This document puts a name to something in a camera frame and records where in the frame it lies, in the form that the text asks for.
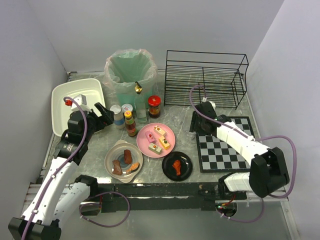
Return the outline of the pink plate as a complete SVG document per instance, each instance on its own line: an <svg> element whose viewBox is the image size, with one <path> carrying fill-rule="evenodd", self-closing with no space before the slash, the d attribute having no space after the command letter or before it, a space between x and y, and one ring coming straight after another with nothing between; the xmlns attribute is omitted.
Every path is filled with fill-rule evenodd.
<svg viewBox="0 0 320 240"><path fill-rule="evenodd" d="M169 143L169 148L165 149L164 146L160 143L159 138L161 135L155 131L155 127L158 126L160 129L164 130L166 134L164 138ZM147 139L146 133L150 132L155 140L154 145L162 148L161 153L157 154L154 151L149 149L150 142ZM163 123L149 123L139 130L136 136L136 144L139 150L142 152L143 155L149 158L164 158L168 155L175 147L176 144L176 136L172 129Z"/></svg>

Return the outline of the green white cake piece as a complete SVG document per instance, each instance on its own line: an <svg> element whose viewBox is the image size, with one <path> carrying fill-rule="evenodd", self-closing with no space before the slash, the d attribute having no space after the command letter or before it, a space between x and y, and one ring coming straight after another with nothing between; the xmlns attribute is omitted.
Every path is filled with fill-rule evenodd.
<svg viewBox="0 0 320 240"><path fill-rule="evenodd" d="M148 149L157 155L160 155L162 153L162 148L154 143L150 143Z"/></svg>

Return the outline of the clear wine glass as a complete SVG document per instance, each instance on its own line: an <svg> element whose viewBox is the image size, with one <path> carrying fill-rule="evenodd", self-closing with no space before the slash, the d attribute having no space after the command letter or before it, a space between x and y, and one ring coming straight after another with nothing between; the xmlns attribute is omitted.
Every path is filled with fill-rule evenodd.
<svg viewBox="0 0 320 240"><path fill-rule="evenodd" d="M183 124L185 118L185 110L178 105L173 105L169 108L171 124L178 127Z"/></svg>
<svg viewBox="0 0 320 240"><path fill-rule="evenodd" d="M195 139L195 137L196 137L195 132L190 131L189 128L183 128L182 130L183 130L183 136L186 140L192 141Z"/></svg>

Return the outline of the yellow cake piece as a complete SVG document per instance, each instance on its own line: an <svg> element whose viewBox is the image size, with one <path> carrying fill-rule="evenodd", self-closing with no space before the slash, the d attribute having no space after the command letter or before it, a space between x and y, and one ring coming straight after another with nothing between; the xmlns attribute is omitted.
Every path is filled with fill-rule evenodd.
<svg viewBox="0 0 320 240"><path fill-rule="evenodd" d="M168 140L164 136L159 137L159 142L165 150L168 150L171 146Z"/></svg>

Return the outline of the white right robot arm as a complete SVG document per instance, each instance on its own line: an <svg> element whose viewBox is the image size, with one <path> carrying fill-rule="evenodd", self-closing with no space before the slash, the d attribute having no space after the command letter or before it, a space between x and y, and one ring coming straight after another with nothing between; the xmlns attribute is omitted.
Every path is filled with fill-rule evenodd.
<svg viewBox="0 0 320 240"><path fill-rule="evenodd" d="M236 172L222 178L229 192L253 192L258 197L270 196L290 182L283 151L270 148L242 131L229 117L216 115L209 101L192 106L193 130L212 135L227 143L249 165L248 172Z"/></svg>

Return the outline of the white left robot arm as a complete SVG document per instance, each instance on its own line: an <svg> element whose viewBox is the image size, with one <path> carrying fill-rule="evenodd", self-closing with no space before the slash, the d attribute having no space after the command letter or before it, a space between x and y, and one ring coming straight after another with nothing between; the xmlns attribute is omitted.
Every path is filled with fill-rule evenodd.
<svg viewBox="0 0 320 240"><path fill-rule="evenodd" d="M95 177L78 176L71 190L62 196L63 190L83 156L95 132L113 124L114 112L99 102L95 107L101 113L97 116L85 104L66 101L71 106L67 129L56 145L47 176L36 196L22 216L13 217L8 229L15 240L58 240L62 225L80 203L98 194L98 181Z"/></svg>

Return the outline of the pink cake piece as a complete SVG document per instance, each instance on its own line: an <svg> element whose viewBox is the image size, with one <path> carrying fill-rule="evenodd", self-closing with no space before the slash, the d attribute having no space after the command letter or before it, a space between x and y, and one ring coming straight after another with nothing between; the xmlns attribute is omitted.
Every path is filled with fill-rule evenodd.
<svg viewBox="0 0 320 240"><path fill-rule="evenodd" d="M149 130L146 131L145 136L146 136L146 139L148 140L149 143L153 143L155 141L151 131L149 131Z"/></svg>

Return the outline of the cream cake piece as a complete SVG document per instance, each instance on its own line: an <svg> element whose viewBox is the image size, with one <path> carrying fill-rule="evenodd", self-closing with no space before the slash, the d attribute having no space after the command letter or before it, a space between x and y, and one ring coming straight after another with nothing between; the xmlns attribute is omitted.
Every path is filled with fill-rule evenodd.
<svg viewBox="0 0 320 240"><path fill-rule="evenodd" d="M154 131L159 134L160 136L165 136L166 135L166 131L164 129L162 129L160 126L156 125L154 127Z"/></svg>

